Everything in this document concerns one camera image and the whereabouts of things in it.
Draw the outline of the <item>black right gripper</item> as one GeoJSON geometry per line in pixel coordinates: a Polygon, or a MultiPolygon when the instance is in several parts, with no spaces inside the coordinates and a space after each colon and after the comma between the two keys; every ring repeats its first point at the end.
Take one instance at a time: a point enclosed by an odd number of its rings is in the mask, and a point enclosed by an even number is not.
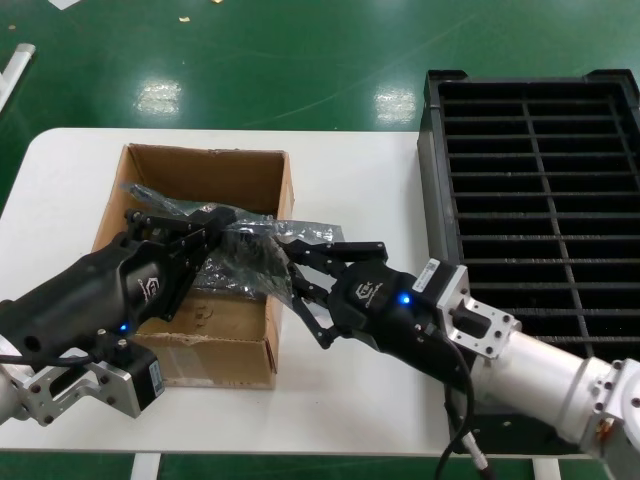
{"type": "MultiPolygon", "coordinates": [[[[388,259],[382,242],[310,244],[294,240],[285,244],[285,254],[292,263],[322,273],[340,273],[347,263],[388,259]]],[[[329,294],[291,265],[291,309],[322,349],[329,349],[340,332],[443,384],[463,385],[460,358],[445,342],[437,309],[437,300],[453,273],[450,264],[436,266],[424,289],[418,291],[414,288],[417,278],[409,273],[385,264],[352,264],[329,294]],[[336,327],[323,327],[310,306],[328,309],[336,327]]]]}

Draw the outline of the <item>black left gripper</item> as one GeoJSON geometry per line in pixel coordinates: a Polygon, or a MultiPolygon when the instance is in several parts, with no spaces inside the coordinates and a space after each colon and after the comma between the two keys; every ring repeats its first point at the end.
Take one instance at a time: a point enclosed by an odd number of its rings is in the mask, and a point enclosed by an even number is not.
{"type": "Polygon", "coordinates": [[[117,235],[2,305],[1,338],[10,346],[2,363],[84,365],[101,358],[103,339],[134,333],[152,318],[172,320],[235,212],[215,208],[184,216],[128,209],[124,218],[131,239],[117,235]],[[150,241],[157,238],[176,239],[150,241]]]}

